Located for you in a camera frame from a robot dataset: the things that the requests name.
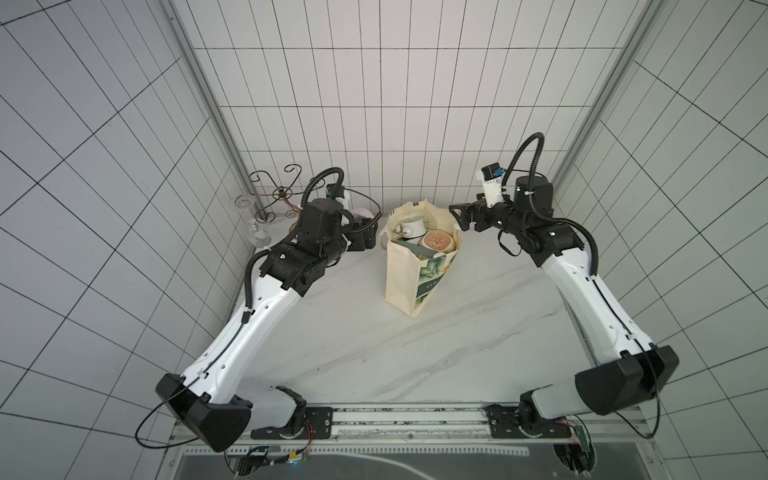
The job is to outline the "orange cream round clock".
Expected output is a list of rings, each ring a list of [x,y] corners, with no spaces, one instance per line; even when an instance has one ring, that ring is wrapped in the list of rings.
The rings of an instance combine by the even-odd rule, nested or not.
[[[455,249],[453,237],[441,230],[429,230],[422,237],[420,245],[440,253],[450,253]]]

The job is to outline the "floral canvas tote bag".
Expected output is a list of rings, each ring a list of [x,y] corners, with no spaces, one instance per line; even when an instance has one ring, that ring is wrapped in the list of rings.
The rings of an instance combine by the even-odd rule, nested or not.
[[[400,239],[394,233],[396,223],[414,215],[424,218],[427,232],[441,230],[450,234],[455,241],[455,249],[450,253],[440,253],[422,247],[422,238],[418,242]],[[462,231],[448,209],[422,200],[408,202],[391,211],[380,240],[386,244],[387,251],[385,299],[415,318],[456,259],[463,241]]]

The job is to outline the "pink round alarm clock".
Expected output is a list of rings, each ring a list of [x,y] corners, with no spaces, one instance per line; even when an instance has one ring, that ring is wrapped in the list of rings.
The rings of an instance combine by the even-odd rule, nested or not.
[[[371,211],[362,207],[353,208],[351,210],[351,213],[354,217],[355,222],[361,223],[361,224],[366,224],[375,217],[375,215]]]

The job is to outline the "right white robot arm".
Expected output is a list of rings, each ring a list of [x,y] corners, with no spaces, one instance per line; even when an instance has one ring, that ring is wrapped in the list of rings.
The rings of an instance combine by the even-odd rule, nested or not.
[[[593,358],[593,367],[568,380],[521,395],[513,425],[538,438],[570,415],[620,413],[657,401],[680,360],[658,346],[630,318],[595,273],[596,247],[574,227],[551,218],[553,187],[538,175],[521,176],[511,188],[499,180],[492,195],[449,210],[462,230],[494,227],[513,235],[521,250],[554,282]]]

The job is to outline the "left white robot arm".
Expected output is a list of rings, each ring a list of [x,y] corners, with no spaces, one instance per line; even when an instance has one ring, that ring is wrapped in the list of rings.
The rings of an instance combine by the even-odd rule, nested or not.
[[[256,353],[347,250],[375,247],[379,218],[348,210],[342,197],[304,205],[281,241],[247,261],[244,299],[211,345],[182,374],[159,380],[155,391],[161,406],[213,451],[232,446],[251,420],[253,404],[237,389]]]

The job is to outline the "white twin-bell alarm clock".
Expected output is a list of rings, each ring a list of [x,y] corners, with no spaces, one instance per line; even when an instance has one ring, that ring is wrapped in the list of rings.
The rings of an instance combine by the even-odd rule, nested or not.
[[[404,241],[418,242],[427,233],[425,220],[420,215],[404,217],[396,223],[394,233]]]

